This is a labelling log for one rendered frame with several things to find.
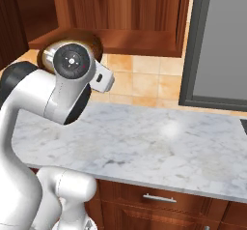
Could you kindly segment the wooden drawer front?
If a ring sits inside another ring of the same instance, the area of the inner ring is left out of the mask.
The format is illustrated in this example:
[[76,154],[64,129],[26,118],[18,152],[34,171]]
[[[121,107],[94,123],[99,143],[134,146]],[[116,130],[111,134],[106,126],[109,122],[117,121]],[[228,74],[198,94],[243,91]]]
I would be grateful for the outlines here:
[[[104,180],[99,180],[99,192],[102,201],[145,209],[167,210],[214,221],[220,221],[222,219],[228,205],[227,201],[221,199]],[[177,203],[146,199],[143,195],[147,193],[166,198],[173,197],[177,200]]]

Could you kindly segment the wooden base cupboard front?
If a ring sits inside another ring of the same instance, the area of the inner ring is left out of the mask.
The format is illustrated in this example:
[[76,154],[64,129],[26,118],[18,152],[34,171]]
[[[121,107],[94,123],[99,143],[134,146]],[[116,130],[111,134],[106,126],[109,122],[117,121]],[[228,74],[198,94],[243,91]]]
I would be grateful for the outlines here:
[[218,230],[247,230],[247,204],[229,202]]

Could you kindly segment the grey framed window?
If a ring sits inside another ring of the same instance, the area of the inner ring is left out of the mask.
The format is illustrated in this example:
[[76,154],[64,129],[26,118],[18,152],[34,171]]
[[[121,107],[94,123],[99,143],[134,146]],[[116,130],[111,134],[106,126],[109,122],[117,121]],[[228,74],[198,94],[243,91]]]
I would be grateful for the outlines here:
[[178,103],[247,112],[247,0],[194,0]]

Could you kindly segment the open wooden wall cabinet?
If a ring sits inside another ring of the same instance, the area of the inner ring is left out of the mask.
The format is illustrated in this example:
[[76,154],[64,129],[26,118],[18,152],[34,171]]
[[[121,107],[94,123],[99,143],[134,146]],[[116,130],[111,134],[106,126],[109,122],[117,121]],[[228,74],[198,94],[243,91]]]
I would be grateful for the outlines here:
[[32,48],[68,31],[97,35],[106,53],[182,55],[190,0],[17,0]]

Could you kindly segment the wooden base cupboard door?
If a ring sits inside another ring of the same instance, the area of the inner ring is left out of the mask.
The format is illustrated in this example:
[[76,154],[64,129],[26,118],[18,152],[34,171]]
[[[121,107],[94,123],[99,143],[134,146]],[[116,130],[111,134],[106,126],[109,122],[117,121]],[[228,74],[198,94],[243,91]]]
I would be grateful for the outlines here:
[[219,222],[163,210],[102,202],[104,230],[218,230]]

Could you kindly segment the dark brown bowl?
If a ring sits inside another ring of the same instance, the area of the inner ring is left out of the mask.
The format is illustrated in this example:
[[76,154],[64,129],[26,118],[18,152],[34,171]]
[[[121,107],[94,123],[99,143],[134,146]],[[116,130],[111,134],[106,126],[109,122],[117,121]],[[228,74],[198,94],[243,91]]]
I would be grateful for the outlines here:
[[50,73],[54,73],[51,65],[44,61],[43,52],[48,50],[51,45],[59,41],[78,41],[86,44],[94,53],[98,62],[101,61],[103,55],[103,45],[100,38],[92,32],[81,29],[61,30],[57,34],[46,35],[45,41],[42,43],[40,51],[37,56],[38,67]]

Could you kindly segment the dark wooden cabinet door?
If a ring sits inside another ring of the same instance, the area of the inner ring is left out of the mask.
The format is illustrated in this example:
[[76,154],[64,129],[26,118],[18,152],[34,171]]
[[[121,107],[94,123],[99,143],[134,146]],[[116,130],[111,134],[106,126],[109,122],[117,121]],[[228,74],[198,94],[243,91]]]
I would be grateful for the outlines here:
[[16,0],[0,0],[0,71],[29,49]]

